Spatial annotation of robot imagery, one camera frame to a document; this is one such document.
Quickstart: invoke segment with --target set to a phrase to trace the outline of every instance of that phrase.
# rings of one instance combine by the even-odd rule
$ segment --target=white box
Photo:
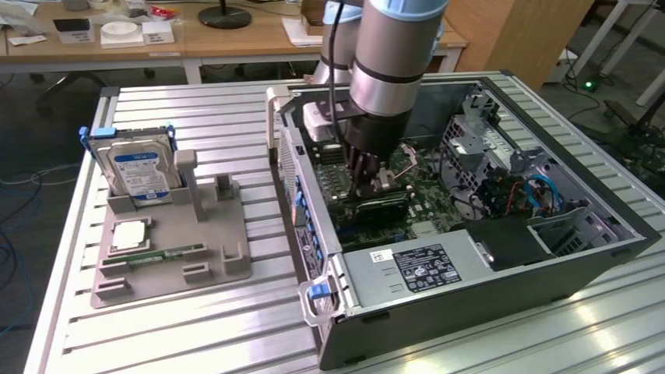
[[[92,43],[95,28],[89,19],[53,19],[55,29],[59,31],[60,43]]]
[[[554,70],[552,71],[552,74],[549,74],[549,77],[545,81],[545,83],[561,83],[564,80],[565,74],[570,70],[570,66],[574,65],[574,62],[578,60],[578,56],[572,53],[568,49],[564,49],[564,52],[561,52],[561,55],[558,57],[557,65],[554,67]]]
[[[145,44],[165,44],[176,42],[176,38],[173,37],[173,31],[171,28],[171,22],[144,22],[143,29]]]
[[[101,49],[143,47],[140,26],[129,22],[111,22],[101,27]]]

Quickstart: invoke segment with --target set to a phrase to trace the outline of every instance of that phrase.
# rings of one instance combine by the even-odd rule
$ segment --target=hard drive
[[[136,206],[172,201],[171,190],[183,187],[173,163],[173,127],[141,130],[100,128],[88,135],[79,130],[81,144],[95,157],[113,196],[129,195]]]

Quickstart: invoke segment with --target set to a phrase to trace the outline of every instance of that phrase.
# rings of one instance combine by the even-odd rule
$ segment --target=black lamp base
[[[239,29],[252,23],[252,15],[232,6],[227,7],[227,14],[223,14],[221,7],[213,6],[199,12],[199,20],[215,29]]]

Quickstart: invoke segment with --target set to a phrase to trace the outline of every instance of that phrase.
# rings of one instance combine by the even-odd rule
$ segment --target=motherboard
[[[377,197],[350,196],[352,177],[336,144],[310,149],[314,174],[345,252],[448,232],[464,220],[441,186],[422,152],[417,164],[396,180],[396,187]],[[409,156],[397,150],[390,168],[405,170]]]

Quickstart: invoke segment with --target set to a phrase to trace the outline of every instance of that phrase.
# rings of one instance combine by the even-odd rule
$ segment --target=robotic arm
[[[330,127],[334,130],[352,171],[352,194],[358,196],[378,192],[385,185],[384,173],[406,129],[432,45],[442,35],[446,4],[448,0],[365,0],[358,27],[360,8],[341,0],[328,1],[326,43],[313,82],[329,81],[330,75],[324,72],[332,64],[333,82],[337,77],[342,82],[350,78],[350,100],[334,105],[308,103],[304,119],[314,140],[322,138],[322,133],[330,134]],[[332,61],[328,50],[336,18],[340,34],[334,37]]]

